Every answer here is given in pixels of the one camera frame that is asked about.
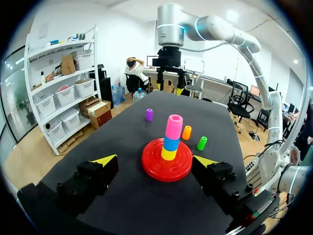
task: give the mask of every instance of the metal shelving unit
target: metal shelving unit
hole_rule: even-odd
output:
[[[62,143],[64,143],[69,137],[71,137],[77,131],[79,131],[84,126],[89,124],[90,120],[79,115],[80,126],[77,127],[73,131],[67,132],[65,130],[65,136],[62,137],[59,141],[57,141],[55,144],[52,142],[51,138],[47,134],[47,132],[45,130],[45,124],[48,123],[49,121],[51,121],[53,118],[60,115],[61,113],[63,113],[64,111],[72,108],[73,106],[77,105],[81,101],[83,101],[83,100],[85,100],[91,96],[98,95],[98,97],[101,99],[98,69],[95,69],[95,68],[97,68],[97,31],[98,31],[98,27],[95,24],[95,26],[92,29],[87,31],[87,33],[93,32],[93,37],[90,40],[85,39],[85,40],[80,40],[80,41],[71,41],[71,42],[66,42],[66,43],[60,43],[60,44],[45,47],[45,48],[42,48],[40,50],[33,51],[33,52],[29,52],[29,35],[27,36],[27,39],[26,39],[25,53],[24,53],[24,73],[25,73],[25,82],[26,82],[26,88],[27,88],[27,94],[28,94],[29,102],[30,102],[30,105],[32,107],[33,113],[35,115],[36,121],[38,122],[38,125],[39,125],[45,139],[47,140],[48,144],[50,145],[51,149],[53,150],[53,152],[56,155],[60,154],[57,150],[57,147],[60,146]],[[57,56],[59,52],[64,52],[64,51],[66,52],[66,50],[71,50],[71,51],[82,50],[82,49],[84,49],[84,46],[88,46],[88,45],[89,45],[88,49],[91,49],[91,48],[93,49],[93,54],[94,54],[93,65],[94,65],[94,67],[87,68],[84,70],[78,70],[75,73],[61,76],[55,80],[52,80],[52,81],[34,89],[33,91],[31,90],[31,84],[33,84],[33,83],[30,79],[31,78],[30,68],[32,66],[32,63],[34,63],[35,61],[45,60],[50,55]],[[88,73],[91,71],[94,71],[94,73],[95,73],[95,83],[96,83],[96,88],[97,88],[97,90],[92,95],[87,96],[85,98],[80,98],[80,97],[75,96],[75,100],[72,103],[70,103],[64,107],[60,107],[60,106],[56,105],[56,110],[52,114],[48,115],[47,117],[43,118],[40,115],[40,113],[38,112],[37,106],[34,102],[34,99],[33,99],[36,94],[38,94],[38,93],[45,94],[45,91],[47,91],[47,93],[48,93],[48,91],[50,89],[57,87],[58,83],[60,83],[62,81],[66,81],[69,78],[73,78],[73,77],[78,76],[80,74]]]

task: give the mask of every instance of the computer monitor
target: computer monitor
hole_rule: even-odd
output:
[[[257,87],[255,87],[255,86],[251,85],[250,93],[253,94],[253,95],[259,96],[260,90],[259,90],[259,88],[257,88]]]
[[[203,73],[204,62],[200,60],[185,59],[185,70]]]
[[[153,66],[152,61],[153,59],[157,59],[158,56],[155,55],[148,55],[147,56],[147,66]]]
[[[293,113],[293,110],[294,110],[294,105],[290,104],[289,109],[288,109],[288,113]]]

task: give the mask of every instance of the pink ring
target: pink ring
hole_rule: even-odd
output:
[[[180,138],[183,119],[180,115],[172,114],[168,117],[165,136],[171,140]]]

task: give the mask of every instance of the orange cup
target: orange cup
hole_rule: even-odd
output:
[[[185,126],[184,132],[182,133],[182,138],[183,138],[184,140],[187,141],[187,140],[190,139],[191,130],[192,130],[191,126]]]

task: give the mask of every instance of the water bottle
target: water bottle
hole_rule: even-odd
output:
[[[121,86],[121,83],[118,83],[118,87],[116,87],[118,90],[119,96],[120,96],[120,101],[124,102],[125,101],[125,87]]]
[[[141,98],[143,98],[146,94],[142,92],[141,88],[138,88],[138,91],[133,95],[133,103],[137,102]]]
[[[116,107],[120,104],[120,97],[117,89],[114,89],[114,86],[111,86],[112,88],[112,99],[113,99],[113,106]]]

